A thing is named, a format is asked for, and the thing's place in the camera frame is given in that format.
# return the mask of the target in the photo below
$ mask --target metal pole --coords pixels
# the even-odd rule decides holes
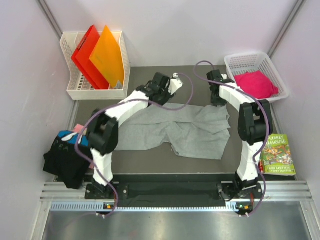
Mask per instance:
[[[43,11],[44,15],[46,16],[47,20],[49,21],[50,25],[52,26],[56,36],[60,40],[62,37],[63,32],[61,31],[54,15],[50,11],[50,8],[48,7],[48,4],[45,0],[36,0],[36,2],[39,4],[39,7]]]
[[[301,10],[303,4],[306,2],[306,0],[297,0],[292,8],[292,10],[289,13],[289,16],[287,17],[287,19],[285,20],[281,30],[279,31],[276,39],[274,40],[270,50],[268,51],[268,55],[270,58],[273,57],[273,55],[275,54],[278,46],[280,45],[281,41],[283,40],[283,38],[285,37],[289,27],[292,25],[294,19],[296,18],[296,16],[298,15],[299,11]]]

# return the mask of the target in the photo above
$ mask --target white wall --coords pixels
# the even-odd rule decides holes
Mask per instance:
[[[276,103],[281,127],[288,134],[298,177],[308,181],[320,211],[320,1],[307,0],[273,57],[290,89]]]
[[[133,67],[224,64],[267,52],[296,0],[46,0],[64,32],[124,32]]]
[[[0,233],[27,239],[44,181],[43,154],[67,126],[72,100],[59,41],[35,0],[0,7]]]

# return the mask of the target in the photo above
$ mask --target gray fabric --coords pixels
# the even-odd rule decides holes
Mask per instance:
[[[182,104],[167,103],[168,108]],[[150,106],[119,128],[116,151],[149,150],[171,143],[182,157],[221,160],[230,134],[226,107],[188,105],[179,111]]]

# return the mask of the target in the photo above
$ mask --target red cloth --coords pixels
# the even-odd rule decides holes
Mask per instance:
[[[234,79],[244,92],[257,99],[270,98],[279,93],[279,89],[261,71],[246,72],[234,76]]]

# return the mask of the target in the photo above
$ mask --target plastic basket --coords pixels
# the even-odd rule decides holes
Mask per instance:
[[[96,90],[83,74],[79,71],[77,66],[71,60],[76,47],[85,35],[85,32],[64,32],[60,46],[65,57],[66,63],[70,70],[70,82],[67,92],[73,100],[123,100],[127,97],[129,77],[130,77],[130,62],[127,53],[127,48],[122,31],[112,31],[116,41],[119,43],[122,55],[122,62],[124,67],[124,81],[122,89],[108,89]]]
[[[228,77],[235,81],[235,76],[261,71],[266,75],[273,84],[279,89],[277,95],[266,98],[270,103],[280,99],[285,99],[289,96],[283,80],[281,79],[276,67],[272,63],[270,57],[264,52],[250,52],[228,55],[224,58],[226,72]]]

